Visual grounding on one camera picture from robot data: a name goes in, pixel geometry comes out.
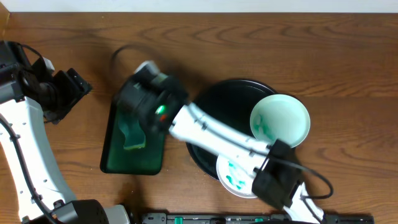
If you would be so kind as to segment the green yellow sponge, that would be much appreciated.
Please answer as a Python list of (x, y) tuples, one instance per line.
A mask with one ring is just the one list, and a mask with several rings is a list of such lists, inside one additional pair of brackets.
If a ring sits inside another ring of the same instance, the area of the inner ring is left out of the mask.
[(140, 149), (146, 146), (146, 135), (135, 116), (120, 112), (118, 126), (124, 135), (123, 148), (125, 150)]

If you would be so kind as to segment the mint plate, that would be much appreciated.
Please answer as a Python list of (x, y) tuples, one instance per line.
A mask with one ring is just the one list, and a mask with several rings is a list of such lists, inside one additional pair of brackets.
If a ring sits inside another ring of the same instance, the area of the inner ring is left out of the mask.
[(310, 131), (310, 115), (293, 96), (275, 94), (260, 100), (252, 109), (250, 128), (258, 140), (281, 140), (290, 147), (301, 144)]

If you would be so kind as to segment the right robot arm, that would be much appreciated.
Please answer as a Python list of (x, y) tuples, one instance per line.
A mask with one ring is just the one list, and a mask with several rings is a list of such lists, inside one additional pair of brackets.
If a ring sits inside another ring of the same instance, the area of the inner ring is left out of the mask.
[(292, 221), (325, 223), (323, 210), (309, 196), (302, 166), (294, 150), (277, 140), (268, 143), (230, 128), (188, 100), (173, 76), (136, 72), (115, 96), (116, 104), (132, 111), (153, 131), (223, 156), (253, 177), (251, 192), (272, 207), (285, 210)]

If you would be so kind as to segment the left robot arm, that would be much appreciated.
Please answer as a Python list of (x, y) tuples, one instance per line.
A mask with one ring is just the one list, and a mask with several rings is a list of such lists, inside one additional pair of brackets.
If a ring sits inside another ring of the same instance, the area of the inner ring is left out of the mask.
[(45, 124), (58, 124), (92, 87), (74, 69), (55, 71), (28, 46), (1, 41), (1, 146), (16, 186), (21, 223), (130, 223), (123, 205), (77, 200), (51, 150)]

